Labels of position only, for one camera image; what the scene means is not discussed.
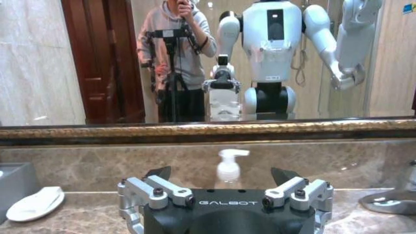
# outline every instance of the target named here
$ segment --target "hood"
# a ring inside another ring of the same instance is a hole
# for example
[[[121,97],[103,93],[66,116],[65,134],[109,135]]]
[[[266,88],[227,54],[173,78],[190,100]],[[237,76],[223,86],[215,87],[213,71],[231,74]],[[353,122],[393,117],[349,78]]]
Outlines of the hood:
[[[193,3],[190,4],[193,6],[191,15],[194,16],[199,12],[199,10],[195,8],[195,5]],[[167,17],[170,21],[177,22],[181,19],[179,17],[174,16],[173,13],[169,11],[167,1],[162,1],[159,8],[163,16]]]

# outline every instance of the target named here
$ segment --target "person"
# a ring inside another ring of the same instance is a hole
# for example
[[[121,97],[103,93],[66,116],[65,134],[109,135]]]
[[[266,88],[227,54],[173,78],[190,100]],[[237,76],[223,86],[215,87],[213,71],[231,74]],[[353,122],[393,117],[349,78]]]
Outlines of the person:
[[[182,23],[189,25],[199,52],[209,58],[215,55],[215,41],[210,35],[209,25],[205,15],[194,6],[195,0],[165,0],[159,7],[155,7],[146,15],[141,32],[137,39],[137,54],[139,62],[149,61],[150,51],[146,32],[154,30],[179,29]],[[174,53],[174,71],[181,74],[185,87],[178,85],[178,113],[181,121],[205,120],[205,101],[201,84],[205,80],[205,73],[199,55],[187,42],[186,38],[178,39],[179,43]],[[154,72],[155,89],[163,90],[163,80],[169,68],[169,56],[162,39],[153,39],[154,44]],[[171,100],[170,93],[163,92],[163,101],[158,106],[162,112],[162,121],[171,120]]]

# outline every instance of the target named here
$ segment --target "hand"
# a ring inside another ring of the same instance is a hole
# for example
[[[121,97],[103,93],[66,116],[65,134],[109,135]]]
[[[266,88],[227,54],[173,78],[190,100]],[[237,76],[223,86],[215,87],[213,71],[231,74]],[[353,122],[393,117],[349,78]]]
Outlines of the hand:
[[[190,24],[193,23],[191,6],[189,0],[177,0],[177,10],[179,17]]]
[[[155,72],[155,75],[157,76],[165,76],[169,72],[169,68],[167,68],[167,65],[165,63],[162,63],[161,65],[158,65],[155,68],[154,68],[154,72]]]

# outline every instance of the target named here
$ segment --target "black pants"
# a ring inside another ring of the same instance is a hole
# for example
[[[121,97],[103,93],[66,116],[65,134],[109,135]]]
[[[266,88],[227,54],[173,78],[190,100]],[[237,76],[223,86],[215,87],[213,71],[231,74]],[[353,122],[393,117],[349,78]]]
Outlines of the black pants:
[[[205,121],[205,100],[201,89],[177,91],[178,122],[203,122]],[[159,122],[171,121],[171,95],[165,94],[163,102],[158,106]]]

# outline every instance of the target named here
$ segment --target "faucet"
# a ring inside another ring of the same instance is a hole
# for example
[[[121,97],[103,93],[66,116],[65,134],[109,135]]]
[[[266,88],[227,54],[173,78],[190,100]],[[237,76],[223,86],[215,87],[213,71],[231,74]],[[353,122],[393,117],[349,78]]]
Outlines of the faucet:
[[[416,215],[416,160],[409,163],[403,175],[398,178],[395,189],[362,197],[359,204],[378,213]]]

